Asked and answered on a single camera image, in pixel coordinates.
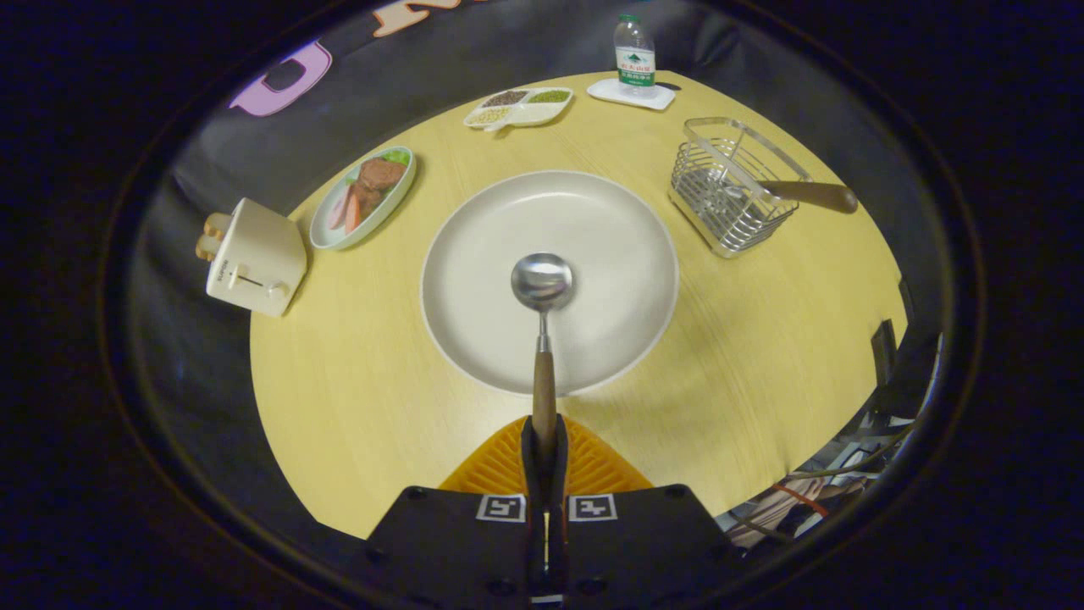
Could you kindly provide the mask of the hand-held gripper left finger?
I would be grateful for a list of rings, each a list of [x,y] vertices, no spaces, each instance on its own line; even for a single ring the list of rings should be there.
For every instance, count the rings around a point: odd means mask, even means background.
[[[441,486],[410,485],[364,544],[364,582],[417,609],[528,609],[545,586],[532,420],[505,425]]]

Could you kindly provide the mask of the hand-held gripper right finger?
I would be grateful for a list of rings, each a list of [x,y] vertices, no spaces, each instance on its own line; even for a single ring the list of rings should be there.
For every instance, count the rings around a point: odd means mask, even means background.
[[[635,486],[615,452],[558,418],[546,582],[565,609],[708,607],[743,572],[740,551],[685,484]]]

